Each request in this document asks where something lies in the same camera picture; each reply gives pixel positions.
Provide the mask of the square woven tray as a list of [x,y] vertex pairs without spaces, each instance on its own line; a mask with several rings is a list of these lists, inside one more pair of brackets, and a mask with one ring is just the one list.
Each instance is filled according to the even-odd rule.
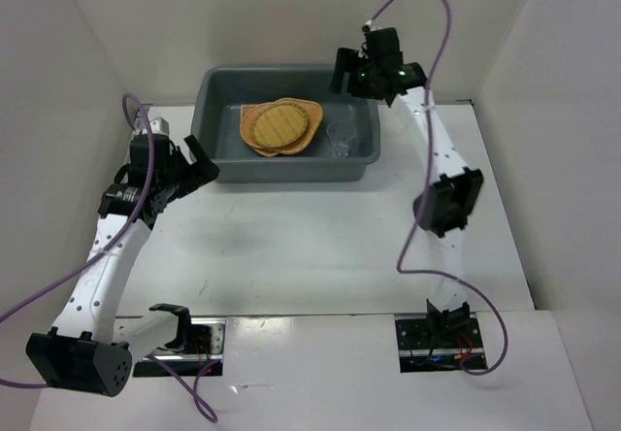
[[300,153],[310,145],[315,133],[317,132],[323,119],[323,109],[314,101],[297,98],[281,98],[278,99],[278,103],[294,104],[302,108],[310,119],[306,132],[299,139],[284,148],[274,149],[274,152],[285,155]]

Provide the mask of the round green-rimmed bamboo tray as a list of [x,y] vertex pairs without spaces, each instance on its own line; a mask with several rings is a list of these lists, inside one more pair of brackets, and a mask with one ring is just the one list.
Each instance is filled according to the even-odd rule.
[[307,131],[310,116],[292,103],[275,103],[261,108],[250,129],[253,141],[260,147],[281,148],[300,139]]

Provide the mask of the round tan woven tray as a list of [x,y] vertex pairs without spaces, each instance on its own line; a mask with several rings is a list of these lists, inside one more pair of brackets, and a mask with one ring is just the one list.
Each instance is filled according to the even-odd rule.
[[249,146],[280,149],[307,131],[309,117],[302,108],[280,103],[242,108],[241,135]]

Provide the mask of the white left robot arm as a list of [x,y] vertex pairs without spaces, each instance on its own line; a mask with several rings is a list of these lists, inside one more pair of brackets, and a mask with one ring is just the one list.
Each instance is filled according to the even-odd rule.
[[115,397],[143,357],[159,347],[184,352],[199,338],[190,311],[166,303],[151,306],[138,327],[114,330],[122,293],[157,217],[219,175],[194,136],[184,141],[192,162],[166,134],[132,139],[130,160],[98,209],[90,253],[94,264],[81,271],[49,331],[31,334],[26,344],[25,352],[47,386]]

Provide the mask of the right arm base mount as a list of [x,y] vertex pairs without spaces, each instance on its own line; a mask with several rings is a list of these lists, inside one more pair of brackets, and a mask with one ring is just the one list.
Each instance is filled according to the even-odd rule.
[[435,339],[424,315],[396,316],[394,319],[402,373],[452,372],[487,368],[478,321],[472,316],[466,327],[442,340]]

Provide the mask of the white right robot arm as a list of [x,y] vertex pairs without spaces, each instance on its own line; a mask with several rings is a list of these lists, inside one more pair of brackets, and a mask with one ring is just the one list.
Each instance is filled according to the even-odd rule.
[[416,229],[427,238],[438,267],[427,299],[426,336],[445,348],[461,337],[471,314],[464,286],[462,245],[469,217],[483,185],[455,148],[435,105],[421,66],[406,63],[395,28],[368,22],[360,49],[337,51],[330,89],[363,99],[382,100],[404,121],[426,167],[421,194],[412,205]]

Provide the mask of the triangular woven tray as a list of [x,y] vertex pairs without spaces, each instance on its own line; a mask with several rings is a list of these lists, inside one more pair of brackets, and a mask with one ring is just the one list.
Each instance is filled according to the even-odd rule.
[[242,105],[240,114],[240,135],[242,140],[247,146],[252,148],[256,153],[263,157],[275,157],[278,155],[277,151],[271,151],[260,148],[258,144],[253,140],[251,135],[251,127],[254,121],[258,118],[258,115],[265,111],[271,103]]

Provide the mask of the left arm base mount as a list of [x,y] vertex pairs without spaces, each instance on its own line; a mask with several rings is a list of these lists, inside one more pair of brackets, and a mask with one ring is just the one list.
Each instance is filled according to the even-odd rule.
[[183,347],[158,346],[150,354],[182,378],[195,377],[209,365],[205,377],[223,373],[225,318],[193,317],[189,340]]

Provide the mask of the grey plastic bin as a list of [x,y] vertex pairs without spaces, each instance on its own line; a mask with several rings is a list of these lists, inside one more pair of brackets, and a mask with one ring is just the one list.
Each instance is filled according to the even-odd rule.
[[[326,64],[220,66],[207,71],[197,94],[191,134],[220,168],[221,183],[357,182],[380,156],[377,103],[329,90]],[[294,155],[264,157],[240,134],[243,105],[281,98],[318,103],[323,109],[310,145]],[[327,127],[355,128],[346,158],[333,156]]]

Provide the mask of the clear plastic cup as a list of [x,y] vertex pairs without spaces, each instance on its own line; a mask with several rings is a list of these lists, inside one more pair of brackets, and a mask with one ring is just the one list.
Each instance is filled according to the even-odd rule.
[[348,122],[335,121],[328,125],[326,133],[332,155],[338,159],[349,157],[357,134],[355,126]]

